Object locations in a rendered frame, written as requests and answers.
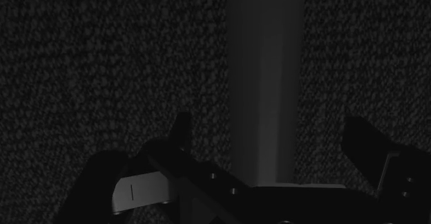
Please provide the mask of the grey robot stand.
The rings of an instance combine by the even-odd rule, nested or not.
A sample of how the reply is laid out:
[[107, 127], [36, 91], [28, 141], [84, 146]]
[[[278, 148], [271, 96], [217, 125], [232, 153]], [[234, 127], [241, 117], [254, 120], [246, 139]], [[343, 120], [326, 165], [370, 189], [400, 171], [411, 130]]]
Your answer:
[[232, 174], [251, 187], [292, 182], [305, 0], [228, 0]]

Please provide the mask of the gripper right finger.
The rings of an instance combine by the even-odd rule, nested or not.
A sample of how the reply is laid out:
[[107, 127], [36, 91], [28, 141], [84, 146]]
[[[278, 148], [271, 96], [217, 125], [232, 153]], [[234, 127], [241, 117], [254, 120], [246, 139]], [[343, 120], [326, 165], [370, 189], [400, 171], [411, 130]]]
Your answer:
[[373, 186], [381, 224], [431, 224], [431, 153], [345, 118], [341, 149]]

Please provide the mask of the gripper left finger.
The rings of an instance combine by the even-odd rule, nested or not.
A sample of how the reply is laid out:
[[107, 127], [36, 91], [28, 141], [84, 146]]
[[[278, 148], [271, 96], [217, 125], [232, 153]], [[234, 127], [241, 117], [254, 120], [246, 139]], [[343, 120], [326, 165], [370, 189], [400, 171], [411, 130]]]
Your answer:
[[252, 224], [250, 187], [188, 152], [191, 114], [177, 115], [166, 138], [91, 156], [53, 224], [131, 224], [133, 210], [162, 209], [170, 224]]

